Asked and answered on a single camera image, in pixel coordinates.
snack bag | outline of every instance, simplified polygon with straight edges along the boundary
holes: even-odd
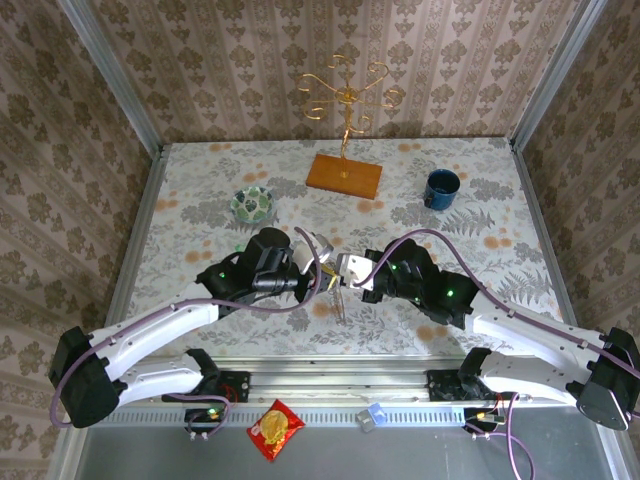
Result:
[[[267,413],[253,427],[247,429],[247,433],[258,450],[267,460],[273,462],[282,447],[302,427],[304,422],[284,403],[276,400]]]

patterned table surface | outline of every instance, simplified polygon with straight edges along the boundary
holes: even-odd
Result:
[[[174,144],[168,159],[129,315],[181,291],[211,263],[244,247],[257,229],[237,223],[233,193],[264,185],[277,199],[270,222],[289,232],[300,225],[323,233],[337,251],[384,249],[400,233],[419,227],[444,232],[480,279],[501,295],[561,320],[538,237],[513,157],[504,139],[354,140],[349,157],[383,166],[375,201],[311,189],[304,181],[317,152],[336,155],[340,142],[289,141]],[[462,181],[452,207],[426,209],[421,196],[428,173],[457,172]],[[461,271],[437,238],[416,238],[443,269]],[[323,294],[288,315],[235,312],[159,351],[190,347],[214,356],[396,354],[460,355],[473,346],[508,345],[439,326],[408,302],[362,303],[342,289]],[[292,298],[264,306],[293,305]]]

green patterned bowl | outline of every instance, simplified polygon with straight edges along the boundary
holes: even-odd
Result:
[[[276,209],[276,201],[264,187],[246,187],[231,199],[231,213],[242,223],[256,224],[269,220]]]

orange spot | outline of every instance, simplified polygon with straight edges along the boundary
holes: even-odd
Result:
[[[428,327],[426,325],[420,325],[416,329],[416,335],[424,343],[427,343],[433,340],[433,330],[431,329],[431,327]]]
[[[323,302],[318,302],[313,306],[313,314],[316,317],[326,317],[331,312],[329,305]]]
[[[371,202],[369,200],[360,200],[357,208],[360,213],[369,213],[371,211]]]
[[[187,254],[184,256],[184,259],[187,263],[196,263],[198,260],[200,260],[200,252],[191,250],[190,252],[187,252]]]
[[[167,208],[167,201],[164,198],[159,199],[156,202],[156,212],[161,212],[165,208]]]
[[[498,239],[496,237],[487,237],[484,239],[484,246],[490,250],[498,248]]]

blue ceramic cup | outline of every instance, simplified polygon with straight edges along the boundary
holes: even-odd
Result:
[[[429,174],[424,206],[432,210],[449,208],[460,190],[460,179],[451,170],[438,169]]]

